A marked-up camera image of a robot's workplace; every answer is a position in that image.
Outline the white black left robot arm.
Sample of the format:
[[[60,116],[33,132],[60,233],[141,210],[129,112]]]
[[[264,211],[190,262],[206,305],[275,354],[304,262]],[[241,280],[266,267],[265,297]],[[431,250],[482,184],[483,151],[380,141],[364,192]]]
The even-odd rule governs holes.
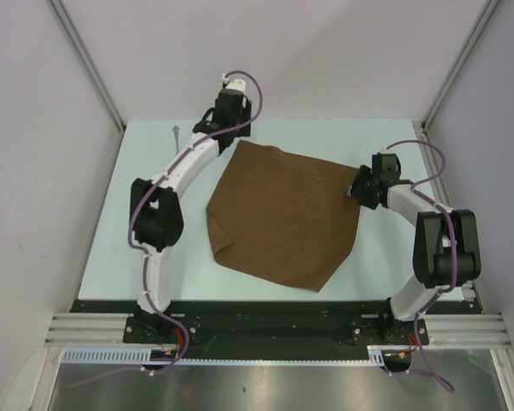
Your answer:
[[[160,343],[179,323],[165,314],[171,303],[162,267],[184,230],[181,199],[196,177],[235,139],[249,137],[261,113],[263,94],[257,80],[242,70],[222,75],[213,107],[192,128],[185,146],[149,180],[135,179],[130,189],[128,245],[143,258],[140,310],[147,315],[143,333]]]

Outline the aluminium corner post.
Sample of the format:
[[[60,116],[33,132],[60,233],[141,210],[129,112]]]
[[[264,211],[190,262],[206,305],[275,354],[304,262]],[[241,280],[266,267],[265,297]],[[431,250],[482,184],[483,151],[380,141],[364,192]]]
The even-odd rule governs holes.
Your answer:
[[[116,129],[123,134],[127,128],[126,122],[122,119],[122,115],[64,1],[46,0],[45,3],[73,51],[87,80],[95,91],[99,102],[103,105]]]
[[[459,77],[462,75],[489,25],[492,23],[494,16],[504,3],[505,1],[502,0],[487,0],[483,4],[463,45],[450,66],[446,77],[442,81],[439,90],[436,92],[432,103],[429,105],[425,116],[419,121],[420,130],[424,134],[426,134],[433,125],[434,120],[445,105]]]

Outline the brown cloth napkin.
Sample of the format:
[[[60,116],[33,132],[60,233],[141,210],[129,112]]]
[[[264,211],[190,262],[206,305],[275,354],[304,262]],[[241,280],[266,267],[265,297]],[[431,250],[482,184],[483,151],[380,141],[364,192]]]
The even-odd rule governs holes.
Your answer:
[[[354,167],[242,141],[206,206],[215,261],[283,286],[320,291],[350,255],[360,206]]]

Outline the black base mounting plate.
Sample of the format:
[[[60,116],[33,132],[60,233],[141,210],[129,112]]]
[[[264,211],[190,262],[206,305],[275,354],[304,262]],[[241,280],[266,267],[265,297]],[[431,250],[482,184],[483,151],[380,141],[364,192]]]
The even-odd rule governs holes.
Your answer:
[[[163,318],[132,301],[76,301],[72,313],[126,313],[127,344],[156,345],[143,367],[158,372],[181,361],[347,361],[368,359],[368,347],[427,346],[423,318],[399,325],[385,320],[386,304],[364,302],[177,301]]]

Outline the aluminium corner post right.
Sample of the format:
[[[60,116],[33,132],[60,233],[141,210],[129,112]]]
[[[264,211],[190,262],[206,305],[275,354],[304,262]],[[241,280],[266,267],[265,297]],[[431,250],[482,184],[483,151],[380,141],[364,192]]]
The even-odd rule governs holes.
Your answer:
[[[446,77],[442,81],[439,90],[436,92],[432,103],[429,105],[425,116],[419,121],[420,130],[424,134],[426,134],[433,125],[434,120],[445,105],[459,77],[462,75],[489,25],[492,23],[494,16],[504,3],[505,1],[502,0],[487,0],[483,4],[463,45],[450,66]]]

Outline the aluminium corner post left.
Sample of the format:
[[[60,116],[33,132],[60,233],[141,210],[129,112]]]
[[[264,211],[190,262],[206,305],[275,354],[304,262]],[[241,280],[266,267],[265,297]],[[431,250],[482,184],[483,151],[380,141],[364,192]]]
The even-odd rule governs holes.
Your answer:
[[[64,1],[46,0],[45,3],[73,51],[87,80],[95,91],[99,102],[103,105],[116,129],[123,134],[127,128],[126,122],[122,119],[122,115]]]

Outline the metal fork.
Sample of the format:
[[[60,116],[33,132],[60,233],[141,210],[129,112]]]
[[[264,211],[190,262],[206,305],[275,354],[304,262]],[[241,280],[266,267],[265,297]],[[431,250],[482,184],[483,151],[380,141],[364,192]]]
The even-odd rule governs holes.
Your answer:
[[[177,125],[175,125],[172,128],[172,133],[173,133],[173,137],[174,137],[174,141],[175,141],[176,154],[178,154],[180,152],[180,144],[179,144],[180,128]]]

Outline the aluminium front rail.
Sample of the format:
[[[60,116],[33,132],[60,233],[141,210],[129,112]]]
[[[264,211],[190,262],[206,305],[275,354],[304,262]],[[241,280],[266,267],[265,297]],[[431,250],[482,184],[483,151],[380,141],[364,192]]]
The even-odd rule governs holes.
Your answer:
[[[126,313],[57,313],[45,337],[49,346],[121,347],[131,334]],[[512,347],[499,314],[428,314],[423,317],[432,349]]]

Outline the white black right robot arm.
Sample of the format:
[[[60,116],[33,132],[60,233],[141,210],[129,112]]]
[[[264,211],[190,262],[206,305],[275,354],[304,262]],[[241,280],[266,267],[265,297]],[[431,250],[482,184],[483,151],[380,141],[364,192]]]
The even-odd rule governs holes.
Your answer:
[[[408,322],[425,313],[443,294],[481,275],[481,250],[475,214],[439,203],[401,178],[394,153],[377,152],[369,166],[359,168],[346,194],[360,206],[382,206],[403,217],[415,229],[413,275],[386,300],[378,322],[380,337],[399,343],[409,333]]]

